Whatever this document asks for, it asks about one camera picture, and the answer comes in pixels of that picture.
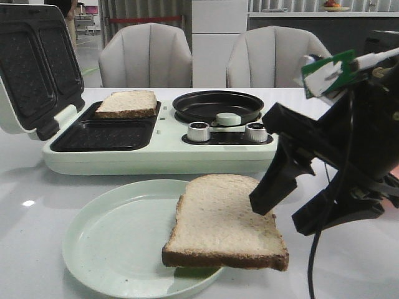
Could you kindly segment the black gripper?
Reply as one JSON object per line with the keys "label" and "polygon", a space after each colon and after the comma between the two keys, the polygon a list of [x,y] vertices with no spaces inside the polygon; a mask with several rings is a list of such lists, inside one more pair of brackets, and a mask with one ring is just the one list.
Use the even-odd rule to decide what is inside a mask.
{"label": "black gripper", "polygon": [[[378,78],[367,71],[346,86],[344,95],[319,118],[330,142],[350,146],[349,163],[374,181],[398,166],[398,65]],[[280,103],[264,115],[266,130],[278,135],[277,149],[264,177],[250,193],[252,211],[267,214],[296,187],[296,177],[314,175],[312,140],[316,122]],[[332,182],[293,213],[296,230],[308,236],[331,227],[385,212],[380,200],[351,195]]]}

